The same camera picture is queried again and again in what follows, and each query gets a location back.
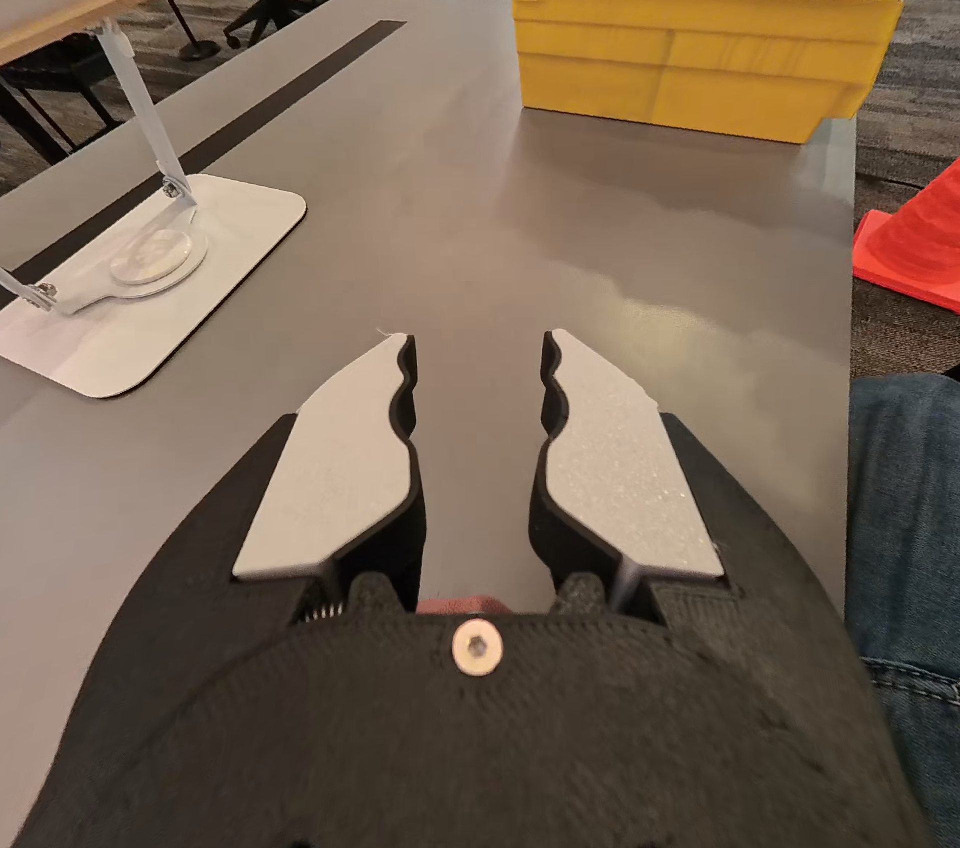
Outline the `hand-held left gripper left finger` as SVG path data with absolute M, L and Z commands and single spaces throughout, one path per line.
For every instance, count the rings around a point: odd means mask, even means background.
M 417 452 L 414 336 L 393 333 L 298 409 L 236 557 L 238 581 L 321 579 L 330 602 L 354 578 L 386 576 L 419 600 L 426 505 Z

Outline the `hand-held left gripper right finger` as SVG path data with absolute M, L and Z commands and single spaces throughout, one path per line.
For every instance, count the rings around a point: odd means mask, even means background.
M 544 333 L 539 375 L 529 541 L 555 591 L 590 574 L 627 610 L 651 580 L 724 578 L 657 401 L 565 329 Z

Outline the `yellow plastic bin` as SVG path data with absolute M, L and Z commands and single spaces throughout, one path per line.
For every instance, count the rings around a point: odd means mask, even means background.
M 903 0 L 511 0 L 523 104 L 804 144 L 869 96 Z

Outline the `person's jeans leg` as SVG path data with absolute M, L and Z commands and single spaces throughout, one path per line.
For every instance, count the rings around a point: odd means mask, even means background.
M 939 846 L 959 845 L 959 384 L 850 385 L 846 630 Z

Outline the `orange traffic cone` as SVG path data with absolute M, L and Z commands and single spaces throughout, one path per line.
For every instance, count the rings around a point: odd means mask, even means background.
M 851 255 L 854 277 L 958 314 L 958 160 L 894 214 L 867 212 Z

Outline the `black floor stand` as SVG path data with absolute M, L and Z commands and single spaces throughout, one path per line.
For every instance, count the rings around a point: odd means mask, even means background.
M 180 47 L 177 53 L 179 59 L 183 62 L 191 63 L 205 61 L 216 56 L 220 51 L 219 45 L 215 41 L 209 39 L 198 39 L 187 23 L 186 17 L 182 14 L 181 9 L 177 5 L 176 1 L 165 1 L 167 2 L 177 23 L 186 36 L 186 42 Z

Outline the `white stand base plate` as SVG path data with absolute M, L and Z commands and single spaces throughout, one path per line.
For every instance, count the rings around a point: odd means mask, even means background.
M 93 399 L 141 385 L 304 219 L 298 194 L 185 172 L 113 19 L 98 41 L 161 172 L 160 188 L 40 281 L 2 270 L 1 356 Z

